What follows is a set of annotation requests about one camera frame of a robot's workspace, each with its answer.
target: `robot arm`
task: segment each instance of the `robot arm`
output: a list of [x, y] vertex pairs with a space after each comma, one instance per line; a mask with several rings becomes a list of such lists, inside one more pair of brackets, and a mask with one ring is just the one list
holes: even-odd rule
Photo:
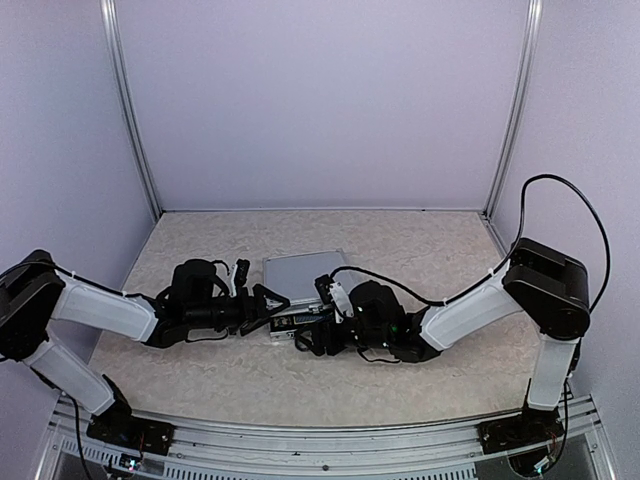
[[486, 281], [451, 303], [445, 300], [417, 313], [405, 313], [391, 288], [375, 281], [356, 286], [348, 296], [327, 275], [316, 280], [316, 287], [324, 303], [336, 310], [336, 321], [299, 330], [296, 345], [318, 356], [355, 346], [361, 354], [384, 348], [399, 361], [424, 362], [500, 318], [526, 312], [538, 325], [541, 342], [523, 412], [506, 424], [485, 425], [483, 446], [493, 453], [544, 441], [549, 432], [562, 435], [557, 407], [590, 323], [582, 263], [522, 238]]
[[[234, 297], [212, 262], [189, 260], [176, 267], [171, 286], [151, 299], [118, 294], [76, 278], [56, 267], [47, 252], [37, 250], [0, 282], [0, 354], [22, 361], [94, 415], [90, 437], [166, 455], [173, 427], [131, 416], [117, 386], [69, 350], [49, 321], [109, 330], [157, 348], [185, 341], [200, 329], [245, 335], [287, 308], [289, 301], [261, 285], [251, 296], [244, 286], [248, 262], [238, 264], [242, 268], [233, 278]], [[213, 297], [215, 286], [222, 295]], [[275, 299], [278, 306], [268, 308], [267, 299]]]

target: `black cable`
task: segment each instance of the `black cable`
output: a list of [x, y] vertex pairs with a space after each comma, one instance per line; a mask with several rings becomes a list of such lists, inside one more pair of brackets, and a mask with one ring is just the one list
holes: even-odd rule
[[[605, 274], [604, 274], [604, 278], [602, 280], [602, 286], [600, 287], [600, 290], [598, 291], [598, 294], [596, 295], [595, 300], [593, 301], [593, 303], [591, 304], [591, 307], [589, 308], [590, 312], [593, 312], [593, 310], [596, 308], [596, 306], [598, 305], [598, 302], [600, 302], [600, 299], [602, 298], [602, 295], [604, 294], [607, 285], [609, 284], [609, 277], [611, 275], [611, 248], [609, 245], [609, 238], [607, 236], [607, 232], [604, 228], [604, 225], [602, 224], [602, 220], [600, 220], [600, 217], [598, 215], [598, 213], [596, 212], [596, 209], [593, 207], [593, 205], [591, 204], [591, 202], [589, 201], [589, 199], [584, 195], [584, 193], [582, 193], [580, 191], [580, 189], [578, 187], [576, 187], [573, 183], [571, 183], [570, 181], [558, 176], [558, 175], [554, 175], [551, 173], [543, 173], [540, 175], [536, 175], [533, 176], [531, 178], [529, 178], [523, 185], [522, 185], [522, 189], [520, 191], [520, 223], [518, 225], [518, 233], [516, 234], [516, 238], [513, 241], [512, 245], [511, 245], [511, 249], [509, 250], [509, 253], [507, 253], [504, 258], [500, 261], [500, 263], [498, 263], [498, 265], [493, 269], [493, 272], [497, 272], [498, 270], [500, 270], [502, 267], [504, 267], [504, 265], [510, 260], [511, 255], [513, 254], [513, 252], [516, 249], [516, 246], [518, 244], [518, 241], [522, 238], [522, 232], [524, 230], [524, 220], [525, 220], [525, 200], [526, 200], [526, 196], [527, 196], [527, 188], [529, 187], [529, 185], [531, 185], [534, 182], [537, 182], [539, 180], [554, 180], [556, 182], [559, 182], [563, 185], [565, 185], [566, 187], [568, 187], [569, 189], [571, 189], [579, 198], [580, 200], [582, 200], [582, 202], [585, 204], [585, 206], [589, 209], [589, 212], [591, 213], [593, 219], [595, 220], [596, 224], [598, 225], [598, 229], [600, 230], [600, 234], [602, 235], [602, 242], [604, 244], [604, 250], [605, 250]], [[385, 277], [384, 275], [380, 275], [378, 273], [372, 272], [370, 270], [365, 270], [364, 268], [359, 268], [359, 267], [351, 267], [351, 266], [342, 266], [342, 267], [338, 267], [336, 268], [330, 275], [330, 277], [333, 279], [334, 276], [341, 271], [344, 270], [352, 270], [355, 272], [360, 272], [360, 273], [364, 273], [365, 275], [370, 275], [374, 278], [377, 278], [379, 280], [383, 280], [387, 283], [390, 283], [391, 285], [395, 285], [396, 287], [404, 290], [405, 292], [407, 292], [409, 295], [411, 295], [412, 297], [414, 297], [415, 299], [419, 300], [420, 302], [424, 303], [425, 305], [428, 305], [430, 307], [444, 307], [447, 304], [454, 302], [455, 300], [458, 300], [462, 297], [464, 297], [466, 294], [468, 294], [469, 292], [471, 292], [472, 290], [474, 290], [475, 288], [479, 287], [480, 285], [482, 285], [483, 283], [485, 283], [486, 281], [490, 280], [493, 275], [492, 274], [487, 274], [484, 277], [482, 277], [480, 280], [478, 280], [477, 282], [475, 282], [474, 284], [472, 284], [471, 286], [469, 286], [468, 288], [464, 289], [462, 292], [454, 295], [451, 298], [448, 298], [446, 301], [444, 300], [429, 300], [427, 298], [424, 298], [420, 295], [418, 295], [416, 292], [414, 292], [413, 290], [411, 290], [409, 287], [407, 287], [406, 285], [401, 284], [400, 282], [393, 280], [391, 278]]]
[[45, 267], [49, 267], [49, 268], [53, 268], [54, 270], [57, 270], [61, 273], [64, 273], [65, 275], [75, 278], [76, 280], [80, 281], [80, 282], [84, 282], [88, 285], [91, 285], [92, 287], [98, 288], [102, 291], [105, 291], [107, 293], [111, 293], [113, 295], [118, 295], [120, 297], [124, 296], [127, 298], [130, 297], [139, 297], [142, 294], [140, 293], [129, 293], [129, 294], [124, 294], [122, 291], [120, 290], [115, 290], [113, 288], [109, 288], [106, 287], [100, 283], [94, 282], [93, 280], [89, 280], [88, 278], [84, 278], [81, 277], [80, 275], [76, 275], [72, 272], [70, 272], [69, 270], [66, 270], [64, 268], [62, 268], [61, 266], [55, 264], [54, 262], [48, 262], [46, 260], [29, 260], [26, 262], [21, 262], [21, 263], [17, 263], [16, 265], [13, 265], [12, 267], [9, 267], [7, 270], [5, 270], [4, 272], [2, 272], [2, 274], [0, 274], [0, 281], [4, 280], [6, 278], [7, 275], [9, 275], [11, 272], [14, 272], [15, 270], [19, 269], [19, 268], [23, 268], [23, 267], [28, 267], [31, 265], [42, 265]]
[[84, 458], [84, 452], [82, 451], [82, 439], [80, 438], [80, 409], [78, 408], [78, 402], [73, 397], [69, 397], [73, 402], [73, 409], [76, 412], [76, 440], [78, 442], [78, 453], [80, 454], [80, 463], [82, 463], [82, 469], [88, 480], [93, 480], [93, 477], [89, 473], [89, 467], [87, 467], [87, 461]]
[[227, 270], [227, 277], [231, 274], [231, 270], [229, 269], [229, 265], [224, 260], [213, 260], [211, 262], [213, 265], [224, 265], [224, 268]]
[[357, 352], [358, 355], [360, 355], [361, 358], [363, 358], [364, 360], [366, 360], [369, 363], [390, 363], [390, 364], [394, 364], [397, 365], [398, 363], [401, 363], [400, 360], [387, 360], [385, 358], [376, 358], [374, 360], [371, 360], [370, 358], [367, 358], [364, 354], [364, 352], [366, 352], [368, 350], [368, 348], [362, 349], [362, 348], [358, 348]]
[[331, 275], [329, 275], [329, 276], [333, 280], [333, 278], [335, 277], [336, 274], [338, 274], [339, 272], [342, 272], [344, 270], [352, 270], [354, 272], [364, 273], [365, 275], [369, 275], [371, 277], [377, 278], [378, 280], [382, 280], [384, 282], [390, 283], [391, 285], [394, 285], [394, 286], [398, 287], [399, 289], [404, 290], [409, 295], [411, 295], [413, 298], [415, 298], [418, 301], [424, 303], [425, 305], [429, 305], [430, 307], [443, 307], [444, 306], [444, 302], [439, 302], [439, 301], [435, 301], [435, 300], [428, 300], [428, 299], [422, 297], [421, 295], [418, 295], [416, 292], [411, 290], [406, 285], [403, 285], [402, 283], [398, 282], [397, 280], [393, 280], [392, 278], [385, 277], [384, 275], [380, 275], [379, 273], [372, 272], [371, 270], [365, 270], [364, 268], [351, 267], [351, 266], [348, 266], [348, 265], [343, 265], [342, 267], [336, 268], [333, 272], [331, 272]]
[[553, 467], [555, 467], [560, 461], [560, 457], [562, 457], [562, 453], [564, 452], [564, 447], [567, 443], [567, 437], [569, 436], [569, 399], [567, 398], [568, 394], [568, 381], [565, 379], [564, 381], [564, 436], [562, 437], [562, 443], [560, 444], [560, 450], [558, 451], [558, 456], [553, 459], [549, 468], [544, 470], [542, 473], [548, 473]]

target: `beige mat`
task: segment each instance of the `beige mat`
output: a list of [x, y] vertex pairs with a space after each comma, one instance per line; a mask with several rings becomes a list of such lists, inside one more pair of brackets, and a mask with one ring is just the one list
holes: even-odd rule
[[[127, 291], [155, 296], [189, 258], [248, 258], [252, 285], [262, 278], [264, 257], [337, 248], [352, 264], [435, 299], [452, 296], [499, 259], [475, 213], [173, 213], [153, 232]], [[398, 296], [408, 311], [420, 308]], [[520, 407], [537, 345], [520, 314], [418, 365], [368, 364], [354, 352], [316, 358], [293, 344], [273, 345], [266, 330], [167, 350], [104, 333], [91, 365], [143, 410], [271, 425], [380, 425]]]

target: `white wall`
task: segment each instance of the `white wall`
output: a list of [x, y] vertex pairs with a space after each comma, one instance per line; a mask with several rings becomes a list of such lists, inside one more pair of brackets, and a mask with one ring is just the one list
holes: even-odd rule
[[168, 209], [481, 209], [528, 2], [127, 0]]
[[[624, 479], [640, 469], [640, 2], [545, 2], [514, 160], [495, 218], [510, 242], [524, 180], [552, 172], [592, 200], [611, 237], [611, 284], [592, 317], [574, 386], [592, 392]], [[592, 295], [600, 237], [556, 185], [532, 186], [525, 233], [583, 260]]]
[[[151, 228], [109, 64], [100, 4], [0, 2], [0, 271], [44, 248], [119, 287]], [[58, 328], [88, 357], [91, 329]], [[33, 478], [57, 395], [0, 365], [0, 476]]]

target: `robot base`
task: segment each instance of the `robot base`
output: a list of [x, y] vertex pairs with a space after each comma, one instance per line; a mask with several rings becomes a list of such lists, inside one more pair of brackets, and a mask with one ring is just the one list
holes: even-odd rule
[[131, 416], [111, 425], [95, 419], [89, 424], [87, 436], [119, 447], [166, 456], [173, 431], [174, 426], [170, 423]]
[[564, 434], [558, 409], [551, 412], [531, 410], [525, 406], [515, 417], [483, 422], [478, 425], [482, 451], [488, 455], [549, 441]]

